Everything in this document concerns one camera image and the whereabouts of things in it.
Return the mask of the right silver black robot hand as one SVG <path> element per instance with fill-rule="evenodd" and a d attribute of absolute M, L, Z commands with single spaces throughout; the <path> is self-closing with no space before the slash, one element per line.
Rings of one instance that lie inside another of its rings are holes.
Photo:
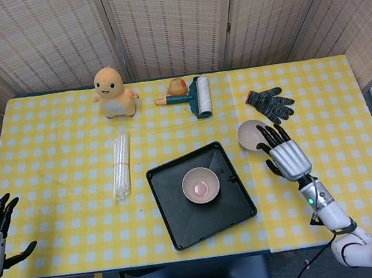
<path fill-rule="evenodd" d="M 282 126 L 257 125 L 256 129 L 261 132 L 266 141 L 265 143 L 259 142 L 256 149 L 269 155 L 270 158 L 266 160 L 266 164 L 275 175 L 291 182 L 298 182 L 302 177 L 311 173 L 312 163 Z"/>

